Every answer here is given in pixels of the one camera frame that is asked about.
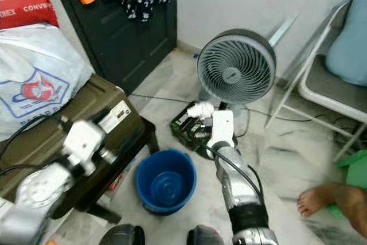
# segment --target label sticker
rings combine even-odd
[[[119,102],[100,122],[99,126],[106,132],[110,133],[123,119],[131,113],[130,108],[125,101]]]

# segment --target blue cushion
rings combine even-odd
[[[353,0],[326,67],[348,83],[367,86],[367,0]]]

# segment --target toes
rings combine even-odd
[[[300,206],[300,205],[306,205],[306,200],[305,199],[299,199],[298,201],[297,201],[297,205],[298,206]]]
[[[298,211],[299,211],[300,213],[302,213],[302,212],[304,212],[304,211],[306,211],[306,210],[308,210],[308,208],[307,208],[306,206],[298,207]]]
[[[298,197],[297,202],[304,202],[304,201],[306,201],[306,196],[305,196],[305,195],[304,195],[304,193],[303,193],[303,194],[301,194],[301,195]]]
[[[312,212],[309,209],[305,209],[303,212],[300,213],[303,217],[310,217]]]

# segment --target black stool leg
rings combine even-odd
[[[150,133],[150,137],[147,142],[147,146],[149,148],[150,154],[154,154],[159,151],[157,136],[155,135],[155,131]]]
[[[121,216],[109,209],[102,207],[101,205],[95,203],[91,208],[87,211],[91,215],[95,215],[97,217],[101,217],[104,220],[107,220],[111,224],[118,224],[121,220]]]

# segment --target black door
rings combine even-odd
[[[129,21],[119,0],[61,1],[96,72],[127,93],[176,46],[176,0],[155,6],[148,22]]]

